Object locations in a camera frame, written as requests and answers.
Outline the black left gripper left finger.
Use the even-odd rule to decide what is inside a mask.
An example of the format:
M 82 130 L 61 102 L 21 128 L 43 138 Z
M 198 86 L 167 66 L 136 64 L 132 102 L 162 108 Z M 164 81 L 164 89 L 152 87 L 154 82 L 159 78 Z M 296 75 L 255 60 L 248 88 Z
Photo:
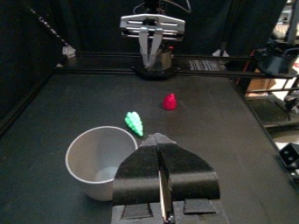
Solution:
M 155 135 L 122 162 L 114 180 L 114 220 L 160 219 L 160 183 Z

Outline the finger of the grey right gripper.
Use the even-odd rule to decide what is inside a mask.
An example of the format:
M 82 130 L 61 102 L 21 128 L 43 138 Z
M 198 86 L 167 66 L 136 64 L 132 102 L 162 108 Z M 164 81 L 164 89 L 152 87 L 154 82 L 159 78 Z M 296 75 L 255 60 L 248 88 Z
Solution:
M 150 52 L 150 56 L 148 56 L 148 66 L 152 67 L 155 64 L 155 60 L 156 60 L 156 53 L 160 47 L 163 41 L 163 30 L 162 29 L 156 29 L 154 31 L 154 39 L 152 39 L 152 45 L 151 45 L 151 52 Z
M 148 67 L 148 29 L 142 27 L 139 31 L 139 45 L 144 67 Z

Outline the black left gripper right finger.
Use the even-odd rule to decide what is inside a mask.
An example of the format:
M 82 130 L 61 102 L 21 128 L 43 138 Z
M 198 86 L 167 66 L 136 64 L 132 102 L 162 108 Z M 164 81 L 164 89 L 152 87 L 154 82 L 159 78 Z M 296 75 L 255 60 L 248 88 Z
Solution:
M 210 164 L 167 136 L 155 135 L 163 210 L 174 214 L 182 201 L 183 214 L 215 214 L 220 198 L 218 174 Z

